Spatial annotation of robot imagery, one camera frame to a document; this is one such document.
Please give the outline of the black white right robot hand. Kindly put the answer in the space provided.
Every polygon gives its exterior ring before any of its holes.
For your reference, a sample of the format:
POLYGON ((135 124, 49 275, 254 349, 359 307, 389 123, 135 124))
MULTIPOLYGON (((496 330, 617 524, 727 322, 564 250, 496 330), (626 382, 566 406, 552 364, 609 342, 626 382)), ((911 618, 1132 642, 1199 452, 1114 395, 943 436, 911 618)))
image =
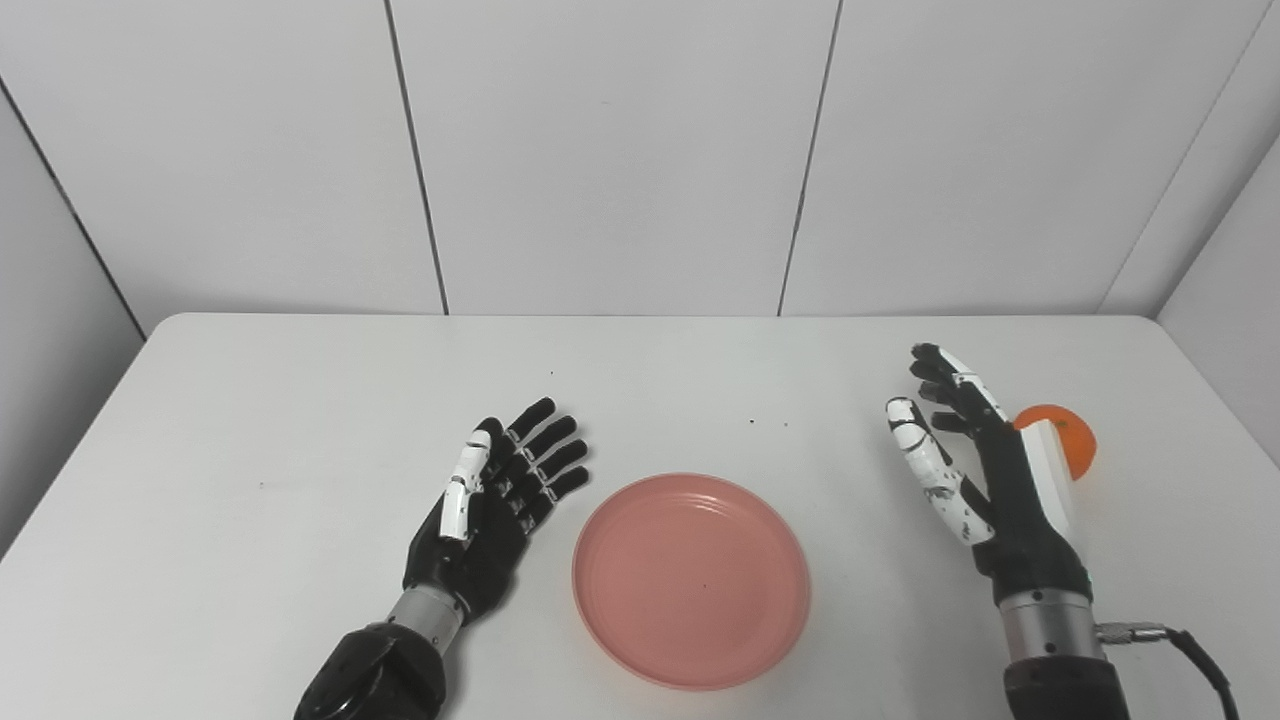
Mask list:
POLYGON ((1053 425, 1016 428, 982 378, 938 345, 914 345, 911 356, 920 397, 943 411, 925 416, 913 398, 893 397, 884 405, 891 434, 925 500, 991 579, 995 601, 1033 591, 1093 601, 1053 425))

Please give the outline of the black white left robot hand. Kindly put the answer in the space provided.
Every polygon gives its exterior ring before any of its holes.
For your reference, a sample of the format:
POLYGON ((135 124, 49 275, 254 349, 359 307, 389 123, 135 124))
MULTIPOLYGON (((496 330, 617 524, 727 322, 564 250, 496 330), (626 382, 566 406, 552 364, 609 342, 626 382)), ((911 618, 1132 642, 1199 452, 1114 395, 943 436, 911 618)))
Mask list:
POLYGON ((534 532, 589 483, 588 455, 576 418, 550 397, 509 423, 481 420, 410 542, 403 589, 445 593, 460 606, 463 624, 497 609, 534 532))

